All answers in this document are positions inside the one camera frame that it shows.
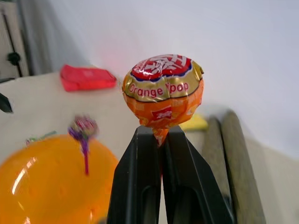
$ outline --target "white wall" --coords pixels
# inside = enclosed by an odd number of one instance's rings
[[[232,108],[246,135],[299,157],[299,1],[25,1],[39,10],[49,69],[91,63],[124,76],[150,56],[188,56],[205,71],[200,111]]]

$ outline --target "lollipop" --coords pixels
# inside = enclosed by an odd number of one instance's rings
[[[88,175],[88,141],[97,133],[98,125],[95,120],[90,119],[88,116],[76,116],[68,131],[81,144],[85,162],[85,174]]]
[[[125,76],[124,99],[160,146],[168,129],[189,120],[201,104],[202,68],[190,58],[160,55],[139,62]]]

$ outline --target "orange wrapper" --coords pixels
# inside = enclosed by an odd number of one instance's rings
[[[124,99],[140,124],[153,128],[159,146],[168,129],[189,120],[201,104],[203,73],[190,58],[160,55],[139,62],[125,76]]]

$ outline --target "purple lollipop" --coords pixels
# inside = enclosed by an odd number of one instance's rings
[[[88,175],[88,141],[98,132],[98,125],[95,120],[88,116],[76,116],[68,131],[81,144],[85,161],[85,174]]]

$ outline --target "orange plastic bowl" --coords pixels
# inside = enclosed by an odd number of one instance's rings
[[[89,175],[69,135],[34,142],[0,167],[0,224],[90,224],[107,216],[117,165],[97,140],[89,144]]]

